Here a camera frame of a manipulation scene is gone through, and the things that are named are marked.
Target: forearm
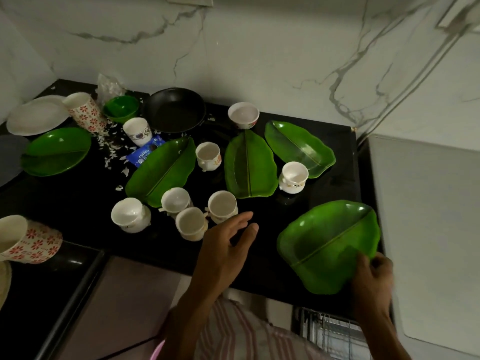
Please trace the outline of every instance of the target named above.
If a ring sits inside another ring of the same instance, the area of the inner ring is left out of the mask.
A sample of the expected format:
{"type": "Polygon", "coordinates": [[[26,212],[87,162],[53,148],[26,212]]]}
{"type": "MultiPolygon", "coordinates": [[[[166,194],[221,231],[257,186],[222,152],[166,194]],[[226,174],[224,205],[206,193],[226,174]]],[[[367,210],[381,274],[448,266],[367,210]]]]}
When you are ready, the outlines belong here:
{"type": "Polygon", "coordinates": [[[387,315],[371,312],[360,315],[360,327],[374,360],[411,360],[387,315]]]}
{"type": "Polygon", "coordinates": [[[165,345],[157,360],[190,360],[215,299],[189,288],[172,311],[165,345]]]}

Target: plastic bag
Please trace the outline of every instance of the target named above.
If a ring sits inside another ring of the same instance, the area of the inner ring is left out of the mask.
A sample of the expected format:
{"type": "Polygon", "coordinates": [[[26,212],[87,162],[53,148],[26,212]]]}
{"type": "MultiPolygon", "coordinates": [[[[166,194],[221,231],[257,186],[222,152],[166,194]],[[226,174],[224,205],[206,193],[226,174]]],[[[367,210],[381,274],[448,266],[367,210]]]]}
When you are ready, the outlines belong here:
{"type": "Polygon", "coordinates": [[[98,88],[95,90],[97,98],[96,104],[101,109],[110,101],[113,97],[123,96],[126,89],[118,82],[117,78],[105,76],[103,74],[98,75],[98,88]]]}

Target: wire rack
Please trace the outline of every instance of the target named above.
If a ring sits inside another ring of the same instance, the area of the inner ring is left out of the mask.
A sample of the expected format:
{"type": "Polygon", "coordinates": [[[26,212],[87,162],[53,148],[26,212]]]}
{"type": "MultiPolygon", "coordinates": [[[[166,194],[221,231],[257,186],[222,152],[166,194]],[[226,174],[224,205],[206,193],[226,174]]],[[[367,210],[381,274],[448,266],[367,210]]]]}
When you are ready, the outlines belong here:
{"type": "Polygon", "coordinates": [[[295,308],[299,335],[335,360],[372,360],[361,328],[350,321],[306,308],[295,308]]]}

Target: blue oreo packet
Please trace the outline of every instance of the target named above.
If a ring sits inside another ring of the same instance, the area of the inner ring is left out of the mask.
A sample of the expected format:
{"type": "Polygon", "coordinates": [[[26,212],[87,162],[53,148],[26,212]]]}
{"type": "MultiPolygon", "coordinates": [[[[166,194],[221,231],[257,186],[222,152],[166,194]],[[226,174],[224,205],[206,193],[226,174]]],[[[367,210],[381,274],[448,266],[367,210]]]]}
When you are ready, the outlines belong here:
{"type": "Polygon", "coordinates": [[[137,148],[137,150],[135,150],[133,153],[127,155],[126,158],[130,163],[133,163],[136,167],[139,167],[143,162],[145,162],[147,156],[162,144],[165,144],[164,139],[160,138],[160,135],[155,135],[147,144],[137,148]]]}

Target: black pan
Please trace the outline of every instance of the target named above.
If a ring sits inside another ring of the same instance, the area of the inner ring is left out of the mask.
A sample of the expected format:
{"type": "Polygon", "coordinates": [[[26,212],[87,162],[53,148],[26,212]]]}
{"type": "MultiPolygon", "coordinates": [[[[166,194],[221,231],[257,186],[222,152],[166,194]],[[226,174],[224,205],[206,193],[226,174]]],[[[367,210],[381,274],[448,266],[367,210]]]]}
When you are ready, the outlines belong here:
{"type": "Polygon", "coordinates": [[[198,93],[173,87],[151,95],[143,106],[143,117],[159,132],[183,133],[199,125],[206,111],[198,93]]]}

